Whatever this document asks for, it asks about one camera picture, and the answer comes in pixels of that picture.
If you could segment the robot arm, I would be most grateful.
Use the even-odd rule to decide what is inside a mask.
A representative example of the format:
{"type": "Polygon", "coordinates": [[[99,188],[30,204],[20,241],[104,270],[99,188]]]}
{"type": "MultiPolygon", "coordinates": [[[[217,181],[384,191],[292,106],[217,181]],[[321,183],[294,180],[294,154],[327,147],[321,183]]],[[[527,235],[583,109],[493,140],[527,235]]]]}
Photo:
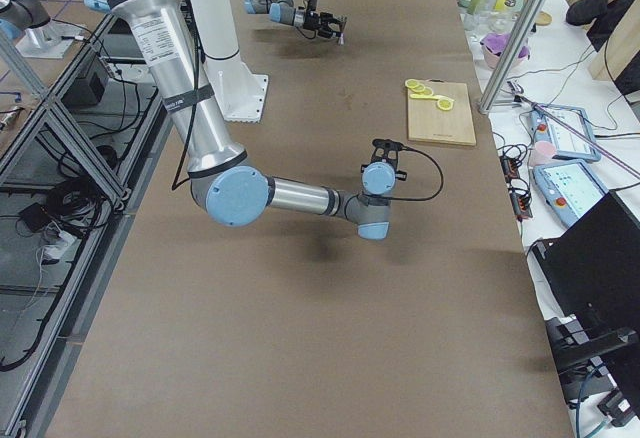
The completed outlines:
{"type": "Polygon", "coordinates": [[[225,123],[231,105],[265,94],[238,52],[230,0],[85,0],[124,20],[153,76],[189,157],[194,201],[215,221],[247,225],[274,208],[343,218],[360,237],[381,240],[389,228],[396,171],[382,160],[363,168],[358,194],[265,176],[225,123]]]}
{"type": "Polygon", "coordinates": [[[243,0],[248,14],[268,15],[274,23],[295,29],[303,38],[315,40],[335,40],[344,44],[346,16],[320,11],[318,0],[304,0],[296,6],[294,0],[243,0]]]}

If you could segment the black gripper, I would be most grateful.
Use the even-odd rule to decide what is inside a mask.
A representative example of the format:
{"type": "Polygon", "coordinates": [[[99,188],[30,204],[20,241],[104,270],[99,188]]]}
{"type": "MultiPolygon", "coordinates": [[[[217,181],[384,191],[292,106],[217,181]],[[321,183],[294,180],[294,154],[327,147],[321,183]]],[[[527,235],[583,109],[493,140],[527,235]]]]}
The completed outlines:
{"type": "Polygon", "coordinates": [[[335,40],[337,44],[343,44],[343,33],[339,30],[333,30],[330,28],[324,29],[323,24],[325,26],[345,26],[346,21],[346,16],[335,16],[331,13],[321,13],[319,15],[316,11],[307,9],[304,13],[302,28],[304,30],[314,32],[323,39],[335,40]]]}

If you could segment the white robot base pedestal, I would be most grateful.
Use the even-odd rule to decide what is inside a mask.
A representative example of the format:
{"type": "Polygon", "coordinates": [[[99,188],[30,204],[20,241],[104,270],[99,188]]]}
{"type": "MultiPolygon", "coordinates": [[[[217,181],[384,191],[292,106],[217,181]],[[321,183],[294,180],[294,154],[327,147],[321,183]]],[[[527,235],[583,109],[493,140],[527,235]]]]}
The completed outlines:
{"type": "Polygon", "coordinates": [[[261,120],[269,78],[244,63],[230,0],[190,0],[198,29],[204,67],[224,119],[261,120]]]}

